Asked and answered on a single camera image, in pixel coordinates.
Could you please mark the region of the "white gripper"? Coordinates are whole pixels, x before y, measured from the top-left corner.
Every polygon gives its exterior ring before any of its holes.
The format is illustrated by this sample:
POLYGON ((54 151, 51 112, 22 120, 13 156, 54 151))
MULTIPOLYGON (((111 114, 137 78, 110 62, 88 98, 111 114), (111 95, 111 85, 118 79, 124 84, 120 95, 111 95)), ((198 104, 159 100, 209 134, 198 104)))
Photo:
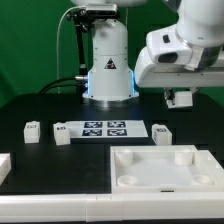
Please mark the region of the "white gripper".
POLYGON ((224 51, 211 67, 199 71, 186 70, 181 65, 154 64, 144 47, 137 59, 134 71, 135 83, 140 88, 165 88, 164 98, 169 108, 175 105, 174 87, 223 87, 224 51))

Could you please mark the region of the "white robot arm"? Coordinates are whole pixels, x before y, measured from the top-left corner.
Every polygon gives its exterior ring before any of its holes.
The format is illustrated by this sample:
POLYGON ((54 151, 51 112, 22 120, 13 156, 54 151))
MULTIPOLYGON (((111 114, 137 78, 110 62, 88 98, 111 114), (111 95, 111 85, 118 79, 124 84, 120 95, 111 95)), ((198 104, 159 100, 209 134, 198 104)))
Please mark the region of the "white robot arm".
POLYGON ((147 34, 135 68, 127 62, 127 28, 120 7, 147 0, 71 0, 83 30, 93 32, 93 67, 86 102, 102 107, 138 98, 135 90, 162 88, 170 108, 191 107, 201 87, 224 86, 224 0, 162 0, 178 14, 176 24, 147 34))

